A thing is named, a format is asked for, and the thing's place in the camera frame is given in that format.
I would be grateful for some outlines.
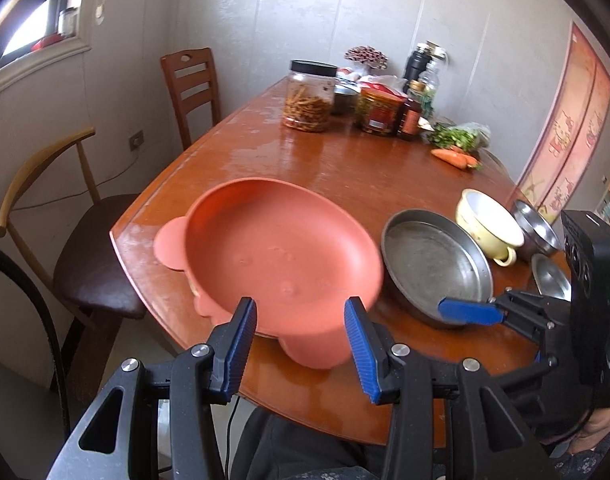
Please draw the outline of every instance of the screw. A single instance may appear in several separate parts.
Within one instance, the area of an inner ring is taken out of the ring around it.
[[[396,357],[405,357],[406,355],[409,355],[409,346],[403,345],[402,343],[396,343],[392,346],[391,352]]]
[[[480,363],[471,357],[463,360],[463,368],[468,372],[477,372],[480,370]]]
[[[129,359],[126,359],[121,363],[121,370],[124,372],[131,372],[133,370],[136,370],[136,368],[138,367],[139,362],[133,357],[130,357]]]
[[[192,346],[192,355],[194,357],[203,357],[204,355],[207,355],[209,352],[210,352],[210,347],[208,347],[206,344]]]

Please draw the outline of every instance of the plastic bag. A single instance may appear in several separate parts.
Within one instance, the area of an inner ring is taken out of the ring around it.
[[[399,97],[406,97],[403,86],[407,79],[401,79],[395,75],[365,75],[358,79],[361,88],[373,88]]]
[[[449,148],[454,145],[466,152],[489,146],[489,127],[478,123],[464,123],[457,126],[436,124],[424,139],[439,148]]]
[[[485,126],[485,124],[478,123],[464,123],[458,124],[454,126],[454,128],[458,128],[460,130],[465,130],[476,134],[476,140],[474,142],[474,149],[477,150],[479,148],[488,148],[489,141],[491,140],[492,132],[489,129],[489,126]]]

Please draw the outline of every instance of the brown glass bottle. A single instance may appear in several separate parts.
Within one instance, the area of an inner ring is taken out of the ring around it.
[[[418,120],[423,113],[423,106],[418,100],[418,94],[423,92],[425,85],[418,81],[409,84],[407,100],[402,105],[402,116],[399,123],[397,136],[403,140],[414,140],[418,138]]]

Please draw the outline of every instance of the metal lid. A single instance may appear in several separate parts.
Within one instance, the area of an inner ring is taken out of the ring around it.
[[[290,65],[290,70],[293,72],[301,72],[302,74],[336,77],[338,67],[327,63],[319,63],[317,61],[293,60]]]
[[[531,273],[541,295],[565,301],[572,300],[572,286],[569,280],[560,267],[547,256],[534,254],[531,257]]]
[[[334,88],[334,93],[355,96],[358,95],[358,90],[354,88],[349,88],[349,86],[336,85],[336,87]]]
[[[411,81],[409,83],[409,88],[411,88],[414,92],[422,92],[425,90],[425,83],[421,83],[420,81]]]
[[[431,54],[433,48],[426,43],[418,43],[416,45],[416,52],[422,52],[424,54]]]
[[[361,95],[370,97],[371,99],[376,99],[377,101],[389,102],[392,104],[401,104],[405,102],[405,98],[402,96],[397,96],[394,94],[389,94],[387,92],[383,92],[382,90],[376,90],[375,88],[362,88]]]

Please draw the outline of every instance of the condiment bottle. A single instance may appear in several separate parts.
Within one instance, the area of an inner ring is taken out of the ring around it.
[[[412,81],[409,84],[407,100],[402,106],[402,115],[397,131],[397,136],[403,140],[413,140],[418,137],[419,126],[418,120],[423,113],[423,106],[420,103],[418,94],[423,92],[425,85],[418,81]]]
[[[418,76],[418,80],[425,85],[421,93],[421,105],[423,105],[423,117],[427,120],[434,115],[434,98],[438,91],[438,62],[432,60],[427,64],[425,71]]]

